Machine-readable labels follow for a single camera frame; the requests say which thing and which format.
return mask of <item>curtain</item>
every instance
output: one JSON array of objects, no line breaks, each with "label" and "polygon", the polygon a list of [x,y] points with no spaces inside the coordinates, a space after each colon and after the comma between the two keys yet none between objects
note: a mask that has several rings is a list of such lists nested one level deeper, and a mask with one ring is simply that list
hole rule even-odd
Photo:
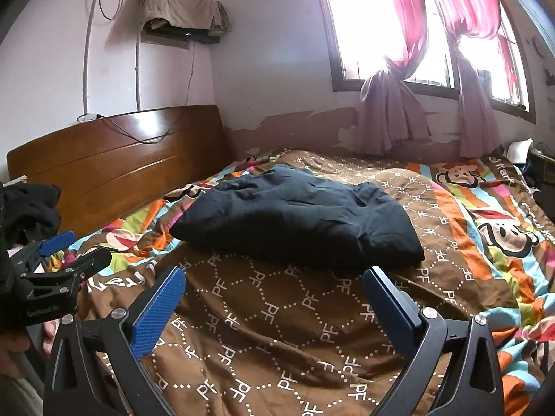
[{"label": "curtain", "polygon": [[511,47],[509,46],[507,38],[502,34],[497,35],[497,41],[499,43],[499,54],[501,55],[501,58],[503,58],[503,63],[505,65],[509,95],[511,96],[511,99],[514,99],[514,88],[517,85],[518,79],[516,66],[514,65],[514,58],[511,54]]},{"label": "curtain", "polygon": [[424,111],[403,80],[412,76],[428,45],[424,0],[378,0],[368,11],[389,18],[375,26],[375,36],[395,24],[396,42],[385,45],[385,67],[367,79],[357,108],[357,151],[383,155],[407,139],[425,139],[429,129]]},{"label": "curtain", "polygon": [[478,74],[459,51],[461,36],[494,38],[501,26],[499,0],[436,0],[459,69],[461,156],[477,158],[500,145],[499,129]]}]

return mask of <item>wall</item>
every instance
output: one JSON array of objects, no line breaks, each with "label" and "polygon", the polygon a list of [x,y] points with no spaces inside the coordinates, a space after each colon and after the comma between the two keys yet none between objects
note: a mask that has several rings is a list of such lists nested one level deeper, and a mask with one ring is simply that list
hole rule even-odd
[{"label": "wall", "polygon": [[[75,123],[83,113],[83,51],[92,0],[31,0],[0,45],[0,180],[6,153]],[[102,0],[112,16],[117,0]],[[136,111],[137,0],[125,0],[114,22],[94,17],[89,60],[89,111]],[[191,51],[141,44],[142,108],[185,103]],[[188,104],[213,104],[210,50],[195,47]]]},{"label": "wall", "polygon": [[[234,31],[212,51],[214,91],[238,157],[272,148],[330,153],[353,149],[353,107],[359,93],[332,92],[319,0],[218,0]],[[523,40],[539,34],[515,0],[507,0]],[[504,144],[534,137],[555,147],[555,105],[540,58],[525,44],[535,94],[537,124],[496,112]],[[555,73],[555,60],[548,68]],[[551,96],[555,100],[555,88]],[[413,161],[458,156],[457,101],[417,96],[427,113],[431,141],[396,148]]]}]

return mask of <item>brown bedsheet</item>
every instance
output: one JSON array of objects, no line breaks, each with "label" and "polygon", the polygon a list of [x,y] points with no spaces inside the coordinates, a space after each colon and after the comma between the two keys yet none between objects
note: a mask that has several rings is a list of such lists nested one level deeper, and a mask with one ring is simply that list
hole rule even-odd
[{"label": "brown bedsheet", "polygon": [[[375,182],[396,198],[411,217],[426,260],[420,268],[399,264],[390,277],[419,304],[454,319],[518,308],[504,279],[475,279],[477,266],[459,248],[453,222],[438,205],[439,186],[407,165],[289,151],[250,172],[274,162],[344,183]],[[186,292],[142,362],[178,415],[366,416],[404,365],[367,304],[356,271],[338,276],[199,251],[187,243],[147,265],[96,276],[95,286],[81,295],[81,316],[104,317],[112,308],[128,307],[153,283],[154,271],[173,265],[186,273]],[[114,277],[139,284],[107,283]],[[429,408],[446,364],[444,357],[415,414]]]}]

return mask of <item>hand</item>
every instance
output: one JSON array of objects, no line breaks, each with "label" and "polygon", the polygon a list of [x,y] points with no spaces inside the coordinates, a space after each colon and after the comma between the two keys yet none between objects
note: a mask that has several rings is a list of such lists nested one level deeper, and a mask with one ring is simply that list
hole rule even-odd
[{"label": "hand", "polygon": [[52,344],[54,344],[54,338],[56,336],[56,331],[58,330],[59,324],[60,319],[44,322],[44,324],[42,324],[44,333],[42,349],[47,358],[50,357],[50,353],[52,352]]},{"label": "hand", "polygon": [[30,345],[26,332],[0,326],[0,374],[13,378],[24,377],[14,352],[24,352]]}]

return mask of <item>black cloth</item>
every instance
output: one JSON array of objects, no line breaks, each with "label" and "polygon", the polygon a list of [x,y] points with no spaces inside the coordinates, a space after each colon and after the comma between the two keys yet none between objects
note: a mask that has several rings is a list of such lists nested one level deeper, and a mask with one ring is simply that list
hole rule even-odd
[{"label": "black cloth", "polygon": [[424,260],[407,213],[378,186],[349,186],[284,164],[203,193],[170,234],[216,250],[335,269]]},{"label": "black cloth", "polygon": [[4,188],[2,225],[7,248],[56,235],[61,217],[54,208],[60,193],[53,184],[16,183]]}]

